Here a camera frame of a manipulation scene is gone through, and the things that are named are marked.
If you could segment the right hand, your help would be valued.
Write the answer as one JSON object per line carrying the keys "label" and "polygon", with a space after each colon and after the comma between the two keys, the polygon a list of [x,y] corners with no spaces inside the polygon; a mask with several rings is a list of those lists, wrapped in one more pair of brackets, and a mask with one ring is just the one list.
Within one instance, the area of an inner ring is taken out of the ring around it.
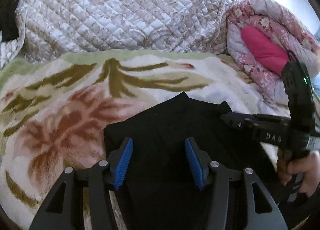
{"label": "right hand", "polygon": [[284,152],[278,148],[277,174],[283,186],[298,173],[304,175],[300,193],[305,193],[308,197],[315,194],[319,186],[319,151],[311,151],[308,156],[293,160],[287,163],[284,159]]}

